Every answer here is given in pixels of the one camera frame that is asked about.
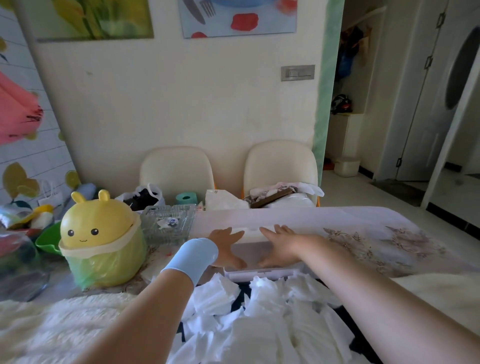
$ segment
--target white chair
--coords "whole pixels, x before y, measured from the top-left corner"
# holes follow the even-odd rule
[[[160,187],[167,205],[174,205],[182,192],[195,192],[204,201],[206,190],[215,189],[208,157],[191,146],[152,150],[140,167],[140,185],[147,183]]]
[[[317,162],[304,144],[291,140],[275,140],[255,145],[247,156],[243,173],[243,194],[278,182],[318,184]],[[319,206],[317,196],[309,196]]]

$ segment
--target door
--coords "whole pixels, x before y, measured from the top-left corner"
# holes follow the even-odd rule
[[[480,0],[450,0],[397,180],[430,180],[479,45]]]

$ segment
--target teal toilet paper roll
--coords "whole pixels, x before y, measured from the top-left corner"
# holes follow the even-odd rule
[[[188,205],[188,204],[197,204],[197,194],[195,192],[184,192],[182,194],[178,194],[177,197],[177,205]]]

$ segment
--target door hinge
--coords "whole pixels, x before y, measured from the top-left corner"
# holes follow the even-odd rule
[[[433,57],[432,56],[428,56],[427,57],[427,60],[425,62],[425,67],[423,68],[424,70],[427,70],[431,67],[432,65],[432,62],[433,62]]]
[[[442,27],[442,25],[445,23],[445,18],[446,17],[447,17],[447,14],[445,12],[440,13],[440,15],[438,16],[438,20],[437,20],[437,29]]]

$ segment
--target glass ashtray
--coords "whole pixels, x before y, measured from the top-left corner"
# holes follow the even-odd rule
[[[197,205],[174,205],[174,206],[149,206],[140,218],[142,220],[142,230],[144,237],[149,245],[182,245],[188,240],[190,228]],[[178,222],[169,224],[160,224],[164,219],[177,219]]]

